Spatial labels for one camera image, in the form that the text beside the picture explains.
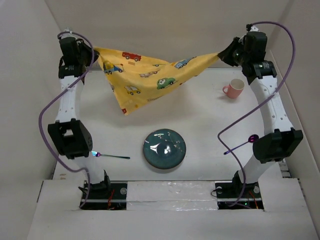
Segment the white platform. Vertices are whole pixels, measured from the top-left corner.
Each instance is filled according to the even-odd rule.
[[[234,78],[245,81],[244,91],[236,100],[222,92],[223,86]],[[217,135],[257,105],[246,82],[240,69],[209,68],[171,94],[124,116],[103,72],[94,71],[85,79],[81,121],[92,135],[95,151],[131,157],[98,158],[113,181],[230,180],[239,165],[231,154],[223,155],[226,149]],[[185,159],[173,171],[158,170],[143,156],[145,138],[162,128],[178,132],[186,142]],[[257,111],[227,131],[222,139],[235,147],[251,134],[262,136],[263,132],[262,117]],[[236,154],[245,164],[252,155],[252,145],[239,148]],[[64,160],[72,165],[71,160]],[[61,173],[73,175],[58,164],[54,179],[59,179]]]
[[[221,89],[233,78],[245,80],[239,69],[208,69],[168,96],[124,116],[103,73],[90,73],[85,79],[81,120],[92,134],[94,150],[131,157],[100,157],[99,164],[112,181],[231,180],[239,166],[231,156],[223,155],[217,134],[257,105],[247,84],[239,99],[224,96]],[[177,169],[157,170],[143,158],[145,137],[160,128],[173,129],[184,137],[186,158]],[[222,138],[234,147],[251,134],[263,134],[259,112]],[[252,145],[236,154],[245,164]],[[76,168],[71,160],[66,162]],[[84,179],[83,174],[66,172],[57,165],[54,179],[43,184],[28,240],[318,239],[298,181],[282,178],[277,164],[259,179],[264,211],[216,210],[217,202],[207,195],[203,196],[205,208],[176,211],[168,207],[170,202],[181,203],[184,198],[173,198],[170,189],[161,186],[162,197],[157,202],[152,183],[140,188],[139,198],[128,187],[130,210],[83,211],[78,208],[81,192],[77,186]],[[210,186],[206,182],[203,188],[208,195]]]

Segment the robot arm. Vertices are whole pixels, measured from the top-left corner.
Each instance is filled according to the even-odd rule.
[[[264,136],[253,143],[253,155],[244,166],[246,188],[254,186],[259,177],[275,162],[289,157],[303,139],[301,130],[295,130],[290,122],[277,88],[277,73],[271,61],[266,61],[267,36],[258,28],[247,25],[247,34],[235,37],[219,58],[230,66],[241,66],[242,73],[255,94],[259,104],[269,96],[273,98],[261,108]],[[236,191],[241,189],[244,176],[241,170],[234,175],[232,183]]]
[[[63,34],[59,40],[63,57],[59,64],[61,91],[68,91],[60,98],[55,123],[48,125],[48,133],[61,156],[72,159],[80,168],[87,168],[91,179],[91,192],[95,189],[108,188],[109,178],[103,169],[99,169],[97,160],[90,153],[93,149],[91,134],[80,121],[80,98],[85,85],[83,78],[73,87],[69,86],[85,72],[92,50],[82,39],[72,34]],[[95,51],[94,61],[99,53]]]

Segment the black bracket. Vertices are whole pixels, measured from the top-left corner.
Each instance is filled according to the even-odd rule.
[[[253,154],[262,164],[272,160],[278,162],[291,156],[304,138],[301,130],[291,129],[280,131],[276,129],[253,143]]]
[[[68,159],[89,157],[92,151],[92,137],[80,120],[55,122],[48,125],[48,133],[59,154]]]
[[[84,201],[88,191],[88,183],[78,187],[82,192],[81,200]],[[125,210],[127,208],[126,182],[110,182],[109,176],[104,171],[104,180],[90,184],[87,202],[81,207],[82,210]]]
[[[239,197],[242,187],[243,184],[240,181],[238,172],[235,173],[232,181],[216,182],[214,192],[217,198],[218,209],[245,209],[245,207],[241,205],[235,205],[230,207],[232,202]],[[256,208],[257,206],[259,209],[264,209],[259,184],[257,182],[245,185],[241,199],[242,200],[240,200],[239,203],[242,205],[245,205],[250,208]]]
[[[275,78],[277,72],[274,64],[265,60],[267,35],[261,31],[249,31],[241,42],[239,40],[239,37],[235,37],[232,43],[218,54],[218,57],[232,67],[241,66],[249,85],[254,79],[261,79],[263,76]]]
[[[83,39],[76,39],[72,36],[60,39],[59,43],[63,54],[59,63],[59,79],[66,76],[80,77],[85,72],[85,66],[88,67],[91,63],[91,48],[85,44]],[[93,62],[98,57],[99,52],[94,50]]]

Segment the white surface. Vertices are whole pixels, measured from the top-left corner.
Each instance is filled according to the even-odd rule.
[[[55,161],[39,130],[59,92],[56,25],[43,0],[0,0],[0,239],[25,240]],[[54,122],[49,110],[43,125]]]
[[[282,49],[286,49],[288,46],[283,46],[283,48],[281,48],[281,50],[279,48],[276,48],[277,51],[282,51]],[[285,51],[282,52],[283,55],[280,56],[280,54],[278,53],[277,55],[281,58],[281,61],[285,61],[284,58],[285,56],[287,56],[286,54],[289,52]],[[297,79],[296,77],[299,76],[295,73],[295,66],[298,64],[303,64],[301,63],[301,61],[304,61],[307,58],[302,58],[298,57],[299,55],[297,55],[297,59],[298,62],[295,63],[295,65],[293,66],[292,72],[288,77],[288,80],[286,81],[287,83],[290,84],[290,82],[300,82],[301,78]],[[269,59],[272,59],[275,63],[278,63],[274,60],[273,56],[271,56]],[[281,74],[278,75],[278,81],[281,80]],[[301,141],[301,143],[298,145],[298,147],[296,148],[296,150],[292,153],[292,155],[290,157],[288,157],[286,159],[287,165],[290,169],[290,173],[292,175],[292,177],[294,178],[299,178],[300,179],[300,183],[301,183],[301,187],[303,188],[304,194],[305,194],[305,200],[307,203],[307,206],[309,208],[309,211],[311,213],[311,217],[314,221],[314,224],[316,226],[317,229],[317,233],[318,236],[320,236],[320,207],[319,207],[319,199],[320,199],[320,191],[319,190],[315,190],[315,186],[320,186],[320,172],[319,172],[319,168],[317,166],[315,157],[313,155],[313,152],[310,149],[309,146],[309,142],[313,141],[313,138],[311,138],[311,140],[309,140],[309,136],[310,133],[313,135],[313,133],[317,132],[317,125],[313,125],[311,122],[308,123],[307,125],[304,124],[304,126],[302,127],[302,123],[300,122],[300,119],[303,118],[304,120],[306,120],[306,116],[305,114],[300,114],[298,116],[297,111],[295,109],[296,106],[296,102],[293,102],[293,99],[296,99],[296,101],[305,101],[305,99],[308,98],[308,96],[310,95],[303,95],[300,94],[299,92],[296,92],[296,94],[294,94],[291,98],[291,95],[289,94],[289,90],[287,89],[287,85],[285,84],[281,90],[280,90],[280,95],[282,98],[282,103],[283,106],[286,110],[286,113],[290,119],[290,121],[292,122],[293,126],[295,129],[301,129],[303,130],[303,140]],[[302,109],[308,109],[309,106],[311,107],[311,118],[314,118],[314,116],[316,116],[316,114],[318,113],[317,111],[313,111],[314,108],[317,108],[317,106],[313,106],[312,104],[310,105],[306,105],[306,106],[301,106],[300,110]],[[307,135],[306,132],[304,131],[304,128],[311,128],[311,132],[309,131],[309,134]]]
[[[291,121],[301,121],[305,136],[297,149],[299,151],[294,152],[288,161],[288,167],[293,176],[300,178],[320,237],[320,190],[315,190],[315,186],[320,186],[320,32],[315,30],[319,27],[319,8],[318,0],[291,0],[279,20],[291,30],[296,43],[295,63],[288,77],[287,87],[298,113],[298,118],[292,117]],[[270,47],[280,72],[284,75],[292,52],[290,40],[280,29],[272,35],[276,41]]]
[[[45,1],[61,30],[72,27],[95,46],[175,62],[224,50],[247,24],[277,21],[289,0]],[[268,36],[273,29],[263,28]]]
[[[218,210],[210,194],[214,181],[129,181],[126,209],[129,211],[211,211]]]
[[[270,187],[262,184],[262,192],[280,200],[265,197],[266,211],[84,211],[78,210],[81,193],[73,181],[46,180],[28,240],[318,239],[297,180],[283,180],[285,191],[275,181]],[[266,178],[262,181],[268,185]]]
[[[237,99],[222,92],[232,79],[245,81]],[[131,159],[98,157],[98,164],[112,181],[159,180],[230,180],[240,169],[231,154],[217,139],[218,132],[257,106],[254,93],[240,69],[209,68],[174,92],[124,116],[102,71],[87,75],[81,96],[81,121],[89,130],[93,150]],[[153,131],[168,128],[177,131],[186,142],[182,164],[170,170],[159,170],[147,163],[142,147]],[[264,132],[261,113],[255,112],[221,138],[234,147],[252,134]],[[252,144],[236,150],[242,164],[252,156]],[[72,160],[63,158],[71,165]],[[58,164],[55,179],[70,173]]]

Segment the red car print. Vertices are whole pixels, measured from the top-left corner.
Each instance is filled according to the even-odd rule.
[[[141,60],[141,55],[125,52],[125,51],[122,53],[122,57],[124,57],[125,59],[133,59],[136,62]]]

